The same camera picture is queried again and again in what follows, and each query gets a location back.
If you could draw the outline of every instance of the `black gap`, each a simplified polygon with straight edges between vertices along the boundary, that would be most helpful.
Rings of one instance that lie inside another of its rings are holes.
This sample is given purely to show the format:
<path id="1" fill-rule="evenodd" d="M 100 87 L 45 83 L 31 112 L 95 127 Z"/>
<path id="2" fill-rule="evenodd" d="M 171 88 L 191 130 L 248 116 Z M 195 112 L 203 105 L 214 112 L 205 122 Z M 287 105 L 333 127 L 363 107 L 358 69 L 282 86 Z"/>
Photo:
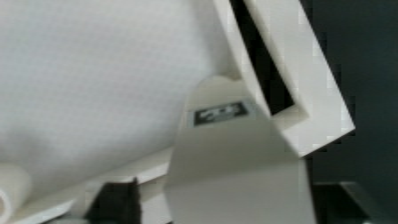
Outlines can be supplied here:
<path id="1" fill-rule="evenodd" d="M 269 107 L 269 113 L 273 115 L 292 105 L 292 99 L 282 82 L 269 53 L 266 50 L 244 2 L 243 0 L 228 0 L 228 1 L 239 27 L 239 33 L 243 36 L 250 63 L 257 76 L 257 82 L 264 94 L 264 100 Z"/>
<path id="2" fill-rule="evenodd" d="M 314 185 L 312 198 L 319 224 L 362 224 L 369 220 L 338 184 Z"/>

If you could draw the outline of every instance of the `white fabric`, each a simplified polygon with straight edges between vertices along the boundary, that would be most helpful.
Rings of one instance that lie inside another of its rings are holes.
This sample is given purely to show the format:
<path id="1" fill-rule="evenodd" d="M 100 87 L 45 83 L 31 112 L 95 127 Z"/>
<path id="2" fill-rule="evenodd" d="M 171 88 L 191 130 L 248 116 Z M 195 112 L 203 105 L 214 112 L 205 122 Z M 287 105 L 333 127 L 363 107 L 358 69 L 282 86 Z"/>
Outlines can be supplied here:
<path id="1" fill-rule="evenodd" d="M 35 199 L 171 145 L 186 93 L 232 63 L 211 1 L 0 8 L 0 161 Z"/>

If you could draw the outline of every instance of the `logo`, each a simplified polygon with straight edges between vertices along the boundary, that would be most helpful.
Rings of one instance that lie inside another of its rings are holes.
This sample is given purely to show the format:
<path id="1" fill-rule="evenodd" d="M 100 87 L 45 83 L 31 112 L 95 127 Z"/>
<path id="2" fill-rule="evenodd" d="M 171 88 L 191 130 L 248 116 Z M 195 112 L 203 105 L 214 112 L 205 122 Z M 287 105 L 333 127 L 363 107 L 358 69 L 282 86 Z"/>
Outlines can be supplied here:
<path id="1" fill-rule="evenodd" d="M 193 111 L 193 126 L 227 121 L 248 115 L 248 107 L 243 102 L 234 102 Z"/>

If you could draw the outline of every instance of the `dark background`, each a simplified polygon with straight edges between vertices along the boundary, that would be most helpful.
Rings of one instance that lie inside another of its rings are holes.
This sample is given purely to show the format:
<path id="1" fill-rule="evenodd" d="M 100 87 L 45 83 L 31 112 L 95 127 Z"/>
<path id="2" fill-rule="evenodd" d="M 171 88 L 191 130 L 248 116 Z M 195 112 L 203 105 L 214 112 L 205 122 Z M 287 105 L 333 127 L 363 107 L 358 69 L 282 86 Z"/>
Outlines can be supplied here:
<path id="1" fill-rule="evenodd" d="M 398 1 L 301 5 L 356 127 L 308 156 L 312 181 L 356 181 L 398 220 Z"/>

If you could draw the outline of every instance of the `black object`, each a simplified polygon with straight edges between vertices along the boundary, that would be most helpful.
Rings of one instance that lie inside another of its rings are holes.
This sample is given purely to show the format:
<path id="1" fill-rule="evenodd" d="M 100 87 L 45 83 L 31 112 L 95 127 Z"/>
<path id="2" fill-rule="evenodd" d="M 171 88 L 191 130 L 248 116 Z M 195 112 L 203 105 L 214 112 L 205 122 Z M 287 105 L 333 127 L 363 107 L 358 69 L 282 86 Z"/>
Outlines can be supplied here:
<path id="1" fill-rule="evenodd" d="M 131 183 L 106 183 L 92 202 L 84 219 L 92 224 L 139 224 L 139 194 Z"/>
<path id="2" fill-rule="evenodd" d="M 246 53 L 250 57 L 250 63 L 257 76 L 257 82 L 260 91 L 264 93 L 264 101 L 267 103 L 269 113 L 273 115 L 292 105 L 292 99 L 266 50 L 244 2 L 243 0 L 228 1 L 244 42 Z"/>

